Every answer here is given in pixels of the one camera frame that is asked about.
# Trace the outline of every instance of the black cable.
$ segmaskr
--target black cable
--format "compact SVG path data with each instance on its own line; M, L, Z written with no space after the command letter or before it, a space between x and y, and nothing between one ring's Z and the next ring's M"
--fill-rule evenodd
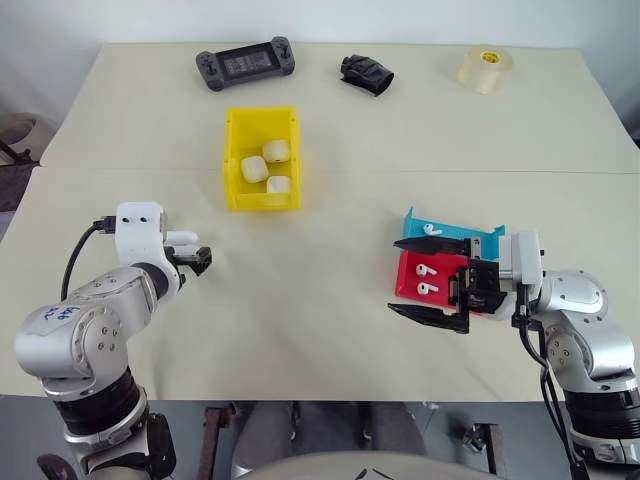
M73 266L78 259L78 255L80 255L80 250L84 247L84 244L87 242L89 237L93 232L97 232L98 230L102 230L101 222L93 222L86 232L82 234L80 240L76 244L76 247L71 252L71 256L69 257L69 261L67 262L67 268L64 271L64 277L62 277L62 288L60 289L60 301L64 302L67 299L67 293L69 291L69 280L71 279L71 272L73 271Z
M538 364L540 364L540 389L542 390L544 405L547 408L547 412L549 413L549 417L551 417L551 421L553 422L553 426L555 427L556 432L558 432L558 435L562 436L562 429L560 428L560 425L558 424L558 421L556 420L556 417L553 413L551 402L549 401L549 395L546 389L547 379L549 378L549 363L541 355L539 355L538 352L536 352L533 348L533 345L531 345L528 328L528 323L523 322L520 324L520 341L522 342L524 349L531 356L531 358L533 358Z
M589 474L586 471L584 462L577 461L577 459L573 454L573 450L571 450L571 446L569 444L567 429L564 424L564 418L562 417L562 411L560 410L560 403L558 402L558 396L556 394L553 381L551 380L551 376L549 375L549 363L545 358L546 348L544 343L544 334L541 332L539 333L540 335L539 339L541 342L540 351L542 352L542 355L544 355L542 356L538 354L538 352L536 352L535 349L533 348L533 345L531 344L531 339L529 338L528 328L529 328L528 320L520 323L519 325L520 340L522 341L522 344L525 350L527 351L527 353L529 353L529 355L542 367L542 370L540 372L540 386L542 389L542 396L545 400L545 407L547 408L549 417L551 417L551 421L553 422L556 432L558 432L558 436L562 441L562 446L564 447L567 460L569 461L571 476L572 478L588 479ZM549 402L547 388L549 388L549 394L551 395L551 402Z

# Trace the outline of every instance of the white cube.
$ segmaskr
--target white cube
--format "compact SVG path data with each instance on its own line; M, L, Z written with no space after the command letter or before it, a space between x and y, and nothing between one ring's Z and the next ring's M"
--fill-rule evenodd
M285 175L275 175L267 180L267 193L289 193L291 179Z
M267 163L281 163L289 160L289 142L271 140L262 146L262 156Z
M260 155L242 159L242 175L247 183L258 183L269 176L267 164Z

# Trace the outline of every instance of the red tray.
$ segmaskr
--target red tray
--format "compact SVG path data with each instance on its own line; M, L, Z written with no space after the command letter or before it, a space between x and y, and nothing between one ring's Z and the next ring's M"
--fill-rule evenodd
M469 262L467 257L437 253L435 255L423 255L405 250L400 255L398 262L398 278L396 280L396 295L429 305L449 307L449 277L455 275L458 267L466 267ZM437 270L437 275L419 277L416 275L416 267L423 263L427 267ZM430 283L438 287L437 292L429 292L427 295L418 294L418 283Z

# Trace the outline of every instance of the gray pants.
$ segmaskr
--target gray pants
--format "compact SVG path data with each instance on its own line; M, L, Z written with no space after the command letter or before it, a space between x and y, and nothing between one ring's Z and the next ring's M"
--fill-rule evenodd
M232 476L294 455L349 450L426 454L404 403L258 402L236 444Z

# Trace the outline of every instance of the white wall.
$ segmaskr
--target white wall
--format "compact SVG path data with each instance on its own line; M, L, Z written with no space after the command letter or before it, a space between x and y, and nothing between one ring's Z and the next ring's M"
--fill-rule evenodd
M626 123L640 117L640 0L0 0L0 110L61 123L103 42L274 34L578 47Z

